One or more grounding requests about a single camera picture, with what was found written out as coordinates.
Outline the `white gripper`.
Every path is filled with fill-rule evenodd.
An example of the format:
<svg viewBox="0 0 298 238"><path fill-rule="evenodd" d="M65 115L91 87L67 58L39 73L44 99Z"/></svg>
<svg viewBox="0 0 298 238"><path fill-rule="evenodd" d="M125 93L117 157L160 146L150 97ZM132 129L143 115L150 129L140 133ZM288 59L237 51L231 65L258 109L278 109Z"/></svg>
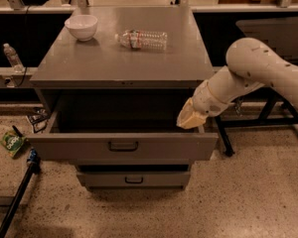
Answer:
<svg viewBox="0 0 298 238"><path fill-rule="evenodd" d="M208 116L219 116L227 108L227 103L222 103L211 94L209 82L205 80L196 88L192 99L186 101L178 115L177 126L183 129L202 126Z"/></svg>

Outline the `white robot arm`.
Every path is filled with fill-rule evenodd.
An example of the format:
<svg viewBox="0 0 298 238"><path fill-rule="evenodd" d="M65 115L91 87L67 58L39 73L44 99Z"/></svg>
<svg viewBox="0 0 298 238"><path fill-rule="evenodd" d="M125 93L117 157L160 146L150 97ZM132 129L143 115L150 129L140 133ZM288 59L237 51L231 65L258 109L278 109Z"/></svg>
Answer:
<svg viewBox="0 0 298 238"><path fill-rule="evenodd" d="M298 65L282 59L262 41L241 38L229 46L226 65L194 91L177 118L177 126L192 129L229 104L262 86L268 86L298 110Z"/></svg>

